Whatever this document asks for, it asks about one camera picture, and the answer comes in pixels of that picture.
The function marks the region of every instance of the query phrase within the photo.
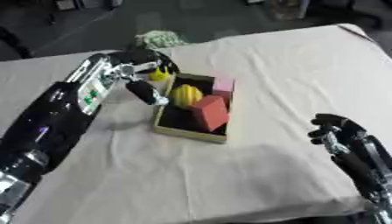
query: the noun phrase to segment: white cloth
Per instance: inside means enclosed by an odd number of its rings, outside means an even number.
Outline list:
[[[334,113],[392,149],[392,61],[375,43],[333,25],[164,52],[184,73],[236,78],[227,144],[151,132],[153,108],[121,86],[15,224],[278,221],[362,209],[351,179],[306,133],[316,113]],[[0,63],[0,133],[90,54]]]

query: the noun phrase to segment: pink cube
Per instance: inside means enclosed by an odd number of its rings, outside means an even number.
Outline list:
[[[235,81],[228,77],[216,77],[213,81],[213,95],[220,95],[226,103],[231,100]]]

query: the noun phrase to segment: toy block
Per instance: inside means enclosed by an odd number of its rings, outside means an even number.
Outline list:
[[[191,106],[194,117],[208,131],[214,131],[228,122],[228,110],[223,97],[208,95]]]
[[[228,77],[216,77],[213,81],[213,95],[220,95],[229,103],[233,93],[235,81]]]

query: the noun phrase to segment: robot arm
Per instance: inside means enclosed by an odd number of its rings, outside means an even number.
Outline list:
[[[356,122],[338,115],[318,114],[311,121],[313,144],[323,144],[332,161],[374,205],[377,223],[392,223],[392,158],[380,141]]]
[[[0,142],[0,224],[9,223],[42,176],[67,157],[119,80],[150,105],[168,99],[137,74],[177,66],[160,52],[95,54],[55,82],[7,129]]]

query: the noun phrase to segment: yellow fruit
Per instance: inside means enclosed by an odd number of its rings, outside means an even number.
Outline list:
[[[203,98],[203,94],[200,90],[187,84],[176,87],[171,92],[171,96],[174,104],[182,109],[186,109]]]

